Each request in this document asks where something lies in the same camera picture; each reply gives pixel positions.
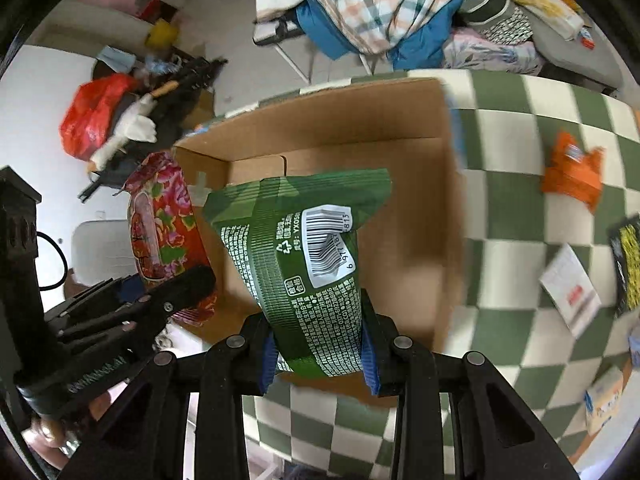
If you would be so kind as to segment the green checkered tablecloth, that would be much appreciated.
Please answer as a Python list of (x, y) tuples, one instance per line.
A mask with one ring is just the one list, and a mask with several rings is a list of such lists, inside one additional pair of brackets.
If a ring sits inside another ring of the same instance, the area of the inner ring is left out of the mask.
[[(468, 289), (454, 310), (445, 350), (483, 352), (579, 469), (612, 457), (639, 417), (631, 382), (623, 411), (597, 437), (582, 396), (629, 359), (638, 316), (617, 315), (606, 231), (639, 209), (639, 129), (624, 102), (550, 79), (484, 70), (435, 70), (464, 133)], [(559, 132), (584, 150), (602, 148), (603, 195), (596, 211), (544, 194), (540, 177)], [(544, 267), (570, 246), (602, 300), (580, 337), (567, 330), (540, 286)]]

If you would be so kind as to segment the black shoe wipes packet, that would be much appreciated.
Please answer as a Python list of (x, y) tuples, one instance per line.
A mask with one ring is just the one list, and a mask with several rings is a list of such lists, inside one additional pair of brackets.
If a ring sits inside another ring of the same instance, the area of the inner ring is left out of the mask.
[(618, 315), (637, 310), (640, 302), (639, 215), (608, 229), (616, 278), (616, 311)]

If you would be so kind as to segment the orange wipes packet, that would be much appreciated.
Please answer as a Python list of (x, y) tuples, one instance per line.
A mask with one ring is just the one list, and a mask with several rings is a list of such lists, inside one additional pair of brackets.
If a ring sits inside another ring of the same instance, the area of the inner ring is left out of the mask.
[(594, 214), (603, 190), (604, 153), (600, 146), (584, 152), (574, 136), (559, 132), (541, 179), (541, 192), (570, 196)]

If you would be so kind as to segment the red floral packet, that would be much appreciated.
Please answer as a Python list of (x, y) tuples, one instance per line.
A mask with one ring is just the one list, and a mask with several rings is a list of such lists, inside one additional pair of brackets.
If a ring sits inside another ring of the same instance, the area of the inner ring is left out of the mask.
[(149, 292), (185, 273), (186, 286), (214, 278), (198, 232), (183, 172), (172, 155), (155, 152), (124, 184), (129, 193), (127, 219), (134, 263)]

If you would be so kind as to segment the black tripod pile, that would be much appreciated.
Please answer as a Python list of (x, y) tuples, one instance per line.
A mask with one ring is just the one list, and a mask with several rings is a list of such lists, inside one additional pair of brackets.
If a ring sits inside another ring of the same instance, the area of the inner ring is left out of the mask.
[[(155, 107), (149, 114), (149, 118), (156, 125), (157, 142), (129, 141), (124, 149), (118, 151), (107, 163), (104, 170), (90, 172), (91, 183), (79, 193), (78, 200), (81, 203), (88, 202), (99, 188), (120, 190), (134, 170), (149, 155), (166, 151), (180, 140), (186, 134), (188, 128), (186, 122), (188, 117), (196, 111), (200, 97), (209, 95), (212, 83), (227, 64), (226, 58), (214, 58), (211, 61), (206, 58), (194, 58), (181, 66), (177, 73), (163, 77), (160, 84), (153, 90), (173, 80), (177, 81), (179, 85), (176, 90), (158, 98)], [(120, 115), (129, 105), (140, 98), (142, 96), (132, 92), (128, 92), (122, 97), (114, 110), (107, 139), (113, 134)]]

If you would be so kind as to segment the folding bed frame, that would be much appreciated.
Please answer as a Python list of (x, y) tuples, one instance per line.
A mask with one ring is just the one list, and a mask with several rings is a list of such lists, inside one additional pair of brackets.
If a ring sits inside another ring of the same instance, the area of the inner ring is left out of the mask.
[(380, 64), (378, 56), (361, 53), (332, 61), (305, 35), (303, 29), (286, 18), (260, 23), (254, 21), (252, 40), (255, 47), (276, 52), (307, 86), (351, 74), (372, 76)]

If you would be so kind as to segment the yellow snack bag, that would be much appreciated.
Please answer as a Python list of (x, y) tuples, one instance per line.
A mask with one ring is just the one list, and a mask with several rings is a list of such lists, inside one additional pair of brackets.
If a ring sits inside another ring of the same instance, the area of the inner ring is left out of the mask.
[(562, 0), (514, 0), (557, 32), (565, 41), (578, 37), (585, 23)]

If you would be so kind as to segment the grey chair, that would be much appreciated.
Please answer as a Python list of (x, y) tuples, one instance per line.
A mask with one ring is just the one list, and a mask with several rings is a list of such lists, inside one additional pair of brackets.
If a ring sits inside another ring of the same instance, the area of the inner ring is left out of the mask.
[(580, 14), (573, 0), (562, 0), (584, 21), (585, 26), (574, 40), (565, 41), (557, 32), (525, 8), (523, 12), (533, 29), (533, 40), (537, 51), (546, 59), (550, 70), (569, 73), (600, 84), (605, 92), (620, 88), (623, 75), (613, 53), (602, 36)]

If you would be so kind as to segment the yellow bin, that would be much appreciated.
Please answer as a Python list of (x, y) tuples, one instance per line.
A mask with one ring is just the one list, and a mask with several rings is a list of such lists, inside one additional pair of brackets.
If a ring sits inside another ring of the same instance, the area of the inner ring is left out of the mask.
[(160, 18), (151, 27), (146, 35), (144, 45), (149, 50), (167, 51), (178, 39), (180, 29), (178, 26)]

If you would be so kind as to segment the white cigarette carton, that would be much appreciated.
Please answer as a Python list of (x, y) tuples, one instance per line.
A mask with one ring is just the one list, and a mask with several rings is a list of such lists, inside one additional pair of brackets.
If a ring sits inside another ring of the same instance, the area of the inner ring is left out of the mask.
[(602, 302), (569, 244), (561, 246), (539, 281), (572, 336), (580, 338), (598, 314)]

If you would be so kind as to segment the floral folded quilt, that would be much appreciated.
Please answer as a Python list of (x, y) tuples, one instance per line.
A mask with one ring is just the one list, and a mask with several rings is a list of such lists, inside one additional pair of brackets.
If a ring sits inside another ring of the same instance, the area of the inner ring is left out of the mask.
[(442, 53), (442, 68), (450, 70), (490, 70), (537, 76), (544, 67), (544, 59), (533, 41), (515, 46), (494, 44), (467, 27), (452, 31)]

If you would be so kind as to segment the black white patterned cushion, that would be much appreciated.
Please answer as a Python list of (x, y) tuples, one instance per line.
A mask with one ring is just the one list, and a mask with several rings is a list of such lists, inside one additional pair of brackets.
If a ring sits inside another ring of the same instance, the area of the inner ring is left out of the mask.
[(493, 44), (517, 46), (533, 38), (528, 17), (513, 0), (463, 0), (459, 14)]

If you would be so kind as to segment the red plastic bag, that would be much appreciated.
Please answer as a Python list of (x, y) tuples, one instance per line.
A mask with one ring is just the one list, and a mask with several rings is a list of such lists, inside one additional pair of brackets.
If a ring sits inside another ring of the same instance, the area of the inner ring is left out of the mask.
[(134, 77), (123, 73), (82, 84), (58, 128), (65, 153), (86, 162), (106, 142), (122, 97), (137, 88)]

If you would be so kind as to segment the black stand post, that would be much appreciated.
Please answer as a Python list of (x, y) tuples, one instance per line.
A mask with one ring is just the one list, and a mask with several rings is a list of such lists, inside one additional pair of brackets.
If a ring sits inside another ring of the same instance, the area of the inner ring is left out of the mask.
[(52, 342), (37, 280), (36, 207), (41, 196), (11, 167), (1, 169), (1, 353), (20, 385), (46, 370)]

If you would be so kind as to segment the brown cardboard box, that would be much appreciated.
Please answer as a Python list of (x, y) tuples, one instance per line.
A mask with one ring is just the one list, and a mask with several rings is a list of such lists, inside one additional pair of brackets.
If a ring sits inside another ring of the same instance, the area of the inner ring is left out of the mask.
[(174, 147), (216, 276), (201, 337), (262, 313), (294, 378), (364, 397), (363, 299), (442, 348), (463, 222), (436, 78), (319, 90), (216, 122)]

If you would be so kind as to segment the green wipes packet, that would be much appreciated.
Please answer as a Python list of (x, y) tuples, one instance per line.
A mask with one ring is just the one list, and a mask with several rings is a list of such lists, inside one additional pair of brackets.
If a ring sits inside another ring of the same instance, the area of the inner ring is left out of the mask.
[(273, 177), (210, 192), (203, 208), (269, 322), (287, 370), (362, 369), (358, 230), (392, 192), (386, 169)]

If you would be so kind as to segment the white goose plush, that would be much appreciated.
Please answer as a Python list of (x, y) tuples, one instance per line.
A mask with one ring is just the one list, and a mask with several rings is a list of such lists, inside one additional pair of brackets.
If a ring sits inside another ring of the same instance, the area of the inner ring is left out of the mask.
[(149, 114), (157, 99), (176, 90), (178, 85), (175, 80), (168, 81), (129, 105), (118, 118), (113, 134), (91, 155), (87, 162), (88, 174), (104, 170), (107, 163), (118, 151), (122, 151), (129, 141), (156, 143), (156, 125), (149, 118)]

